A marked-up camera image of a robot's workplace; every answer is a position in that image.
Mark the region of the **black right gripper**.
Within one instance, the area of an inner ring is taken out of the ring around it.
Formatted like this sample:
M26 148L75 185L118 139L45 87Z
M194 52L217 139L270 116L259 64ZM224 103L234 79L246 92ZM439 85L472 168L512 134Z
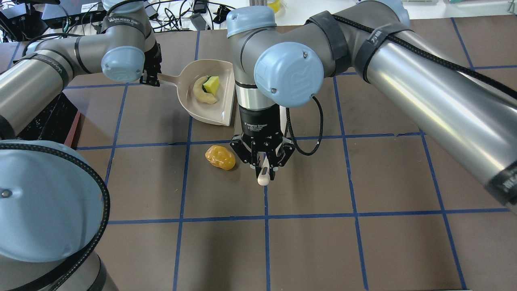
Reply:
M274 181L278 171L278 151L274 147L282 141L282 136L277 135L280 128L279 106L251 110L239 105L238 110L242 132L231 139L231 148L256 173L261 171L261 153L267 153L269 178Z

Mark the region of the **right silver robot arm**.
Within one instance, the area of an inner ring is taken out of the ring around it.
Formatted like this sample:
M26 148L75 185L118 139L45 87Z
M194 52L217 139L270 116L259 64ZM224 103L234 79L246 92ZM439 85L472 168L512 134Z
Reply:
M268 6L227 15L242 133L231 147L270 179L295 151L280 108L305 105L323 80L353 67L516 212L516 91L447 61L410 29L399 0L365 0L323 11L288 33Z

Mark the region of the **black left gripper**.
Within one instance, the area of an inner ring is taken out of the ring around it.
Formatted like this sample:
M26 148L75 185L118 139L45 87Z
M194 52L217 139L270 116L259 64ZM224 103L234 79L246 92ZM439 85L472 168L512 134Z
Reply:
M140 76L140 84L149 85L153 87L160 87L158 74L161 71L162 54L160 44L155 41L154 45L146 52L144 52L145 60L143 72Z

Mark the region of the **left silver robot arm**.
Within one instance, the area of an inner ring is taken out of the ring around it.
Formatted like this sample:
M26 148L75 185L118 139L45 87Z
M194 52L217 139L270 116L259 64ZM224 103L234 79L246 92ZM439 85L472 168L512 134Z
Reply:
M157 85L160 47L141 0L104 0L101 33L34 41L1 74L2 291L116 291L95 253L104 179L65 144L17 136L83 74Z

